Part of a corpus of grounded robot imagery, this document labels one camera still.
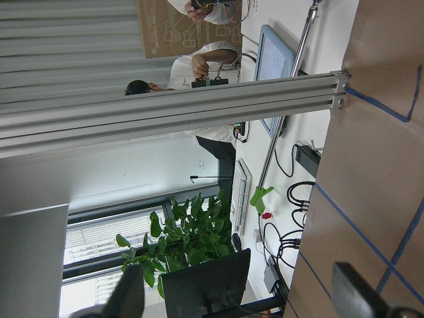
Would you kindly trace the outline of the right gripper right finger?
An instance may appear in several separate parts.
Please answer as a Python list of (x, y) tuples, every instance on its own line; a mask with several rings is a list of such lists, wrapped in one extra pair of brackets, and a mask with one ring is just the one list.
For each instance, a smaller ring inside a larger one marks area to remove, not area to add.
[(423, 316), (411, 307), (390, 307), (348, 262), (333, 265), (333, 306), (339, 317)]

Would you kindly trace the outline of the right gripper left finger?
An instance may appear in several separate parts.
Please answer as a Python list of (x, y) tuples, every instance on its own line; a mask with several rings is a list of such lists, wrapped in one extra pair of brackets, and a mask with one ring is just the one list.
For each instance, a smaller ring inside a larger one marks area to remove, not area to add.
[(132, 264), (121, 276), (106, 304), (80, 309), (70, 317), (142, 317), (144, 306), (143, 269), (140, 264)]

